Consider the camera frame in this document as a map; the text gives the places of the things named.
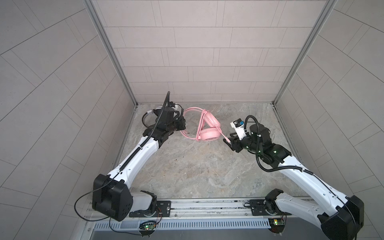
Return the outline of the white black gaming headphones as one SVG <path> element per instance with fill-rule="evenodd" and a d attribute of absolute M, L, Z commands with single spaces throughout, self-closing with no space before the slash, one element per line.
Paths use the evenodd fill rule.
<path fill-rule="evenodd" d="M 158 107 L 145 112 L 142 116 L 142 124 L 144 125 L 144 127 L 149 128 L 154 125 L 157 125 L 157 128 L 159 128 L 161 126 L 161 121 L 159 120 L 161 111 L 161 108 Z"/>

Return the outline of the pink headphones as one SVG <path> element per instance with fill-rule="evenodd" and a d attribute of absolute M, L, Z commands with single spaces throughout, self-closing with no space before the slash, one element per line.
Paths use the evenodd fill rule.
<path fill-rule="evenodd" d="M 181 131 L 181 134 L 184 137 L 196 140 L 197 142 L 209 142 L 217 140 L 220 136 L 222 136 L 221 124 L 210 111 L 198 107 L 191 107 L 184 111 L 183 116 L 192 111 L 201 113 L 197 133 L 196 136 L 192 138 L 188 136 L 186 130 L 183 130 Z"/>

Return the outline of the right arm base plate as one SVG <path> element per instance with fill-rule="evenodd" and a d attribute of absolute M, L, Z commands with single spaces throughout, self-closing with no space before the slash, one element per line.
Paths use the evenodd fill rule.
<path fill-rule="evenodd" d="M 248 208 L 252 212 L 252 216 L 280 216 L 291 215 L 283 213 L 277 208 L 269 210 L 265 200 L 249 200 L 243 204 L 245 208 Z"/>

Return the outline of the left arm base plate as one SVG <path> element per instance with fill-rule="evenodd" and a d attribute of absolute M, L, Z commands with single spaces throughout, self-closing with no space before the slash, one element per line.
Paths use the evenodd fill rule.
<path fill-rule="evenodd" d="M 138 210 L 129 213 L 130 218 L 154 218 L 154 217 L 169 217 L 171 212 L 171 201 L 157 201 L 153 208 L 151 204 L 149 210 Z"/>

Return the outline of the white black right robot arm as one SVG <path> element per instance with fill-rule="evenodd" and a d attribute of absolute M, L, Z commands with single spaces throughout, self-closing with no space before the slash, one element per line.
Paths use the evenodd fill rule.
<path fill-rule="evenodd" d="M 357 196 L 347 196 L 321 180 L 293 154 L 272 142 L 270 130 L 255 116 L 231 122 L 235 130 L 223 141 L 236 153 L 246 150 L 266 173 L 281 172 L 295 182 L 313 200 L 308 203 L 274 189 L 264 200 L 269 215 L 291 214 L 317 227 L 330 240 L 354 240 L 364 226 L 364 203 Z"/>

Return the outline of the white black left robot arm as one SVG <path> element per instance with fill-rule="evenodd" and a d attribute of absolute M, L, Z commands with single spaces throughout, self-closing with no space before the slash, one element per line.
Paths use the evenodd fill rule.
<path fill-rule="evenodd" d="M 185 130 L 186 121 L 179 105 L 166 95 L 163 105 L 155 109 L 156 122 L 147 127 L 136 148 L 107 175 L 98 175 L 93 184 L 93 210 L 116 221 L 130 213 L 152 216 L 157 211 L 157 196 L 148 191 L 132 193 L 131 185 L 149 158 L 174 132 Z"/>

